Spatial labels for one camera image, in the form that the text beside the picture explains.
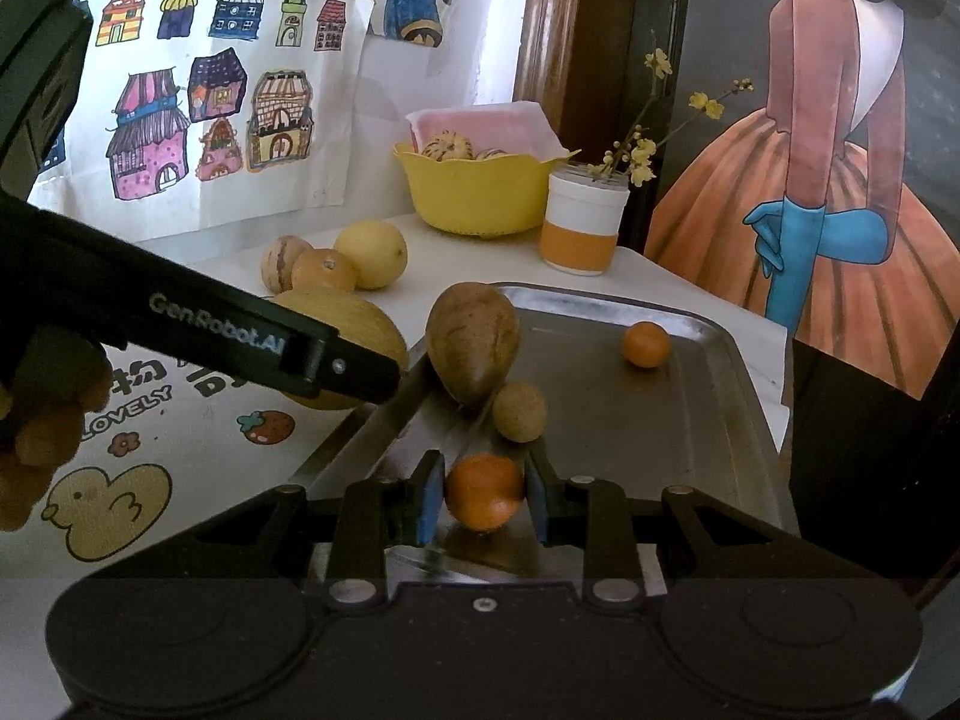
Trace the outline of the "left hand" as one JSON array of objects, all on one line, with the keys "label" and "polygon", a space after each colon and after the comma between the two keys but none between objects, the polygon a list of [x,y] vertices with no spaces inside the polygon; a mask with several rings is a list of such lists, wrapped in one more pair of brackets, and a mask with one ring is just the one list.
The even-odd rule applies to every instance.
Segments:
[{"label": "left hand", "polygon": [[34,505],[43,499],[55,472],[67,465],[82,444],[88,413],[102,410],[109,400],[112,367],[105,355],[83,367],[83,375],[67,398],[44,395],[26,401],[25,409],[11,410],[8,422],[13,436],[2,442],[2,530],[20,530]]}]

